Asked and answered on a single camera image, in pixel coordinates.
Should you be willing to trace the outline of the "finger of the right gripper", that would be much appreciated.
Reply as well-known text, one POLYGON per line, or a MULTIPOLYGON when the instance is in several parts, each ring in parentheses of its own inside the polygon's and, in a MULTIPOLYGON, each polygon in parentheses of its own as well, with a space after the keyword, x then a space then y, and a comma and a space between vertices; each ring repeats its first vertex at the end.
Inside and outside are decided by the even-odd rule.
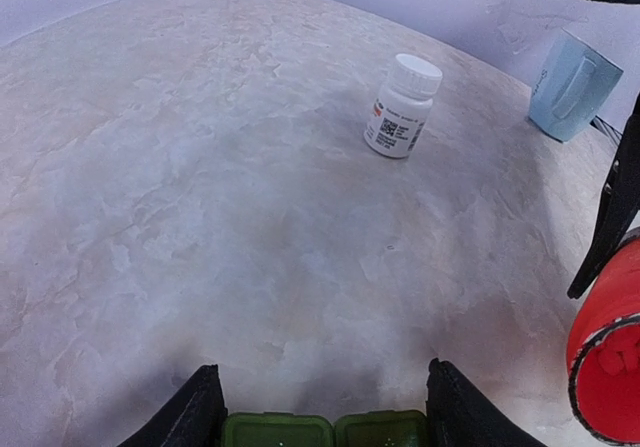
POLYGON ((593 239, 567 295, 581 297, 617 252, 639 211, 639 99, 603 185, 593 239))

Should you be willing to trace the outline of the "green weekly pill organizer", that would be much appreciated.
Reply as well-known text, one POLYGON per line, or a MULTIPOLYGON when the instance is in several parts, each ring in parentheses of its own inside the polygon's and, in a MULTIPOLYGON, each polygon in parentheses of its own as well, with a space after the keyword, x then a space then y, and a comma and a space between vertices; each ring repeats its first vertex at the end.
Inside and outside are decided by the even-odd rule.
POLYGON ((350 414, 331 423, 318 415, 233 413, 225 420, 220 446, 226 447, 423 447, 426 416, 417 410, 350 414))

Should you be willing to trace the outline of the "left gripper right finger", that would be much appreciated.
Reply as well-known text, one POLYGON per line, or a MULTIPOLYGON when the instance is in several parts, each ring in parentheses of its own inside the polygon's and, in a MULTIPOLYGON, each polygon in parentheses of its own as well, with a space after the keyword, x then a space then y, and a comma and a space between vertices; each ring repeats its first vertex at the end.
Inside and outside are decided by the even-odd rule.
POLYGON ((431 446, 544 447, 511 422, 449 361, 431 360, 427 390, 427 436, 431 446))

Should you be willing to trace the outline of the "red pill bottle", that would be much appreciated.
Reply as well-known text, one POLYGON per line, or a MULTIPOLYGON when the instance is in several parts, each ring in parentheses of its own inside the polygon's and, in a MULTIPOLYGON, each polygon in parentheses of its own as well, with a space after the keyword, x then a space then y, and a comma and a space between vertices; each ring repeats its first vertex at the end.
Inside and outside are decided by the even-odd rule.
POLYGON ((597 439, 639 444, 639 241, 622 247, 594 282, 571 328, 568 393, 597 439))

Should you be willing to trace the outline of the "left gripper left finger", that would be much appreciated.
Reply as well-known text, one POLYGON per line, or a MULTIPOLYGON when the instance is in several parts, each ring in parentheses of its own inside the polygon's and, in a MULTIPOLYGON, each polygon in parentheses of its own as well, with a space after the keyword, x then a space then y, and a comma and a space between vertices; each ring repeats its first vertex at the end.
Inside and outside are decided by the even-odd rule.
POLYGON ((120 446, 219 446, 228 416, 217 365, 202 365, 120 446))

